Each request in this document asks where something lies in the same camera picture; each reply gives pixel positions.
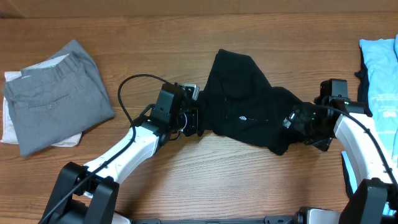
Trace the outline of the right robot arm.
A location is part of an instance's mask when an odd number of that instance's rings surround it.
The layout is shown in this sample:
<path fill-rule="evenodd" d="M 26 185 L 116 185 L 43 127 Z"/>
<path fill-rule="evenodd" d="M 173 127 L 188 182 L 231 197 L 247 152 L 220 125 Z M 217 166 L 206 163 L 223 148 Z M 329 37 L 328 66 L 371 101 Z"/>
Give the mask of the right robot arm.
<path fill-rule="evenodd" d="M 346 80 L 321 82 L 314 102 L 294 106 L 283 125 L 321 151 L 339 140 L 346 153 L 343 164 L 355 178 L 342 212 L 302 207 L 293 223 L 397 223 L 396 213 L 383 213 L 386 207 L 397 211 L 397 167 L 385 155 L 367 106 L 349 99 Z"/>

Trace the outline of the black polo shirt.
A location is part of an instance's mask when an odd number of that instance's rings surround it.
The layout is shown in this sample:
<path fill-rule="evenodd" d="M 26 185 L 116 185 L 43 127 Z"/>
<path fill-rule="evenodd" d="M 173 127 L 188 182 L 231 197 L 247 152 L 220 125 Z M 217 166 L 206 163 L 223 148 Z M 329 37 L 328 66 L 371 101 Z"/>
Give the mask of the black polo shirt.
<path fill-rule="evenodd" d="M 283 87 L 271 86 L 248 55 L 219 50 L 197 101 L 199 133 L 210 130 L 277 155 L 305 139 L 283 125 L 302 101 Z"/>

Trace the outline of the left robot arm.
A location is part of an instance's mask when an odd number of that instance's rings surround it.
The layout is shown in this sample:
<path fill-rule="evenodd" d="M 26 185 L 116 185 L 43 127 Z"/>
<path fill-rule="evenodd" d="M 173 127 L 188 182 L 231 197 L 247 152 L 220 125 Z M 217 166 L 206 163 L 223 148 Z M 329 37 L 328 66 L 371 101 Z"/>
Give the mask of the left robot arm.
<path fill-rule="evenodd" d="M 198 94 L 194 84 L 164 83 L 157 102 L 145 108 L 150 114 L 142 112 L 122 140 L 82 166 L 63 167 L 41 223 L 131 223 L 115 211 L 120 185 L 173 134 L 197 133 L 198 110 L 192 104 Z"/>

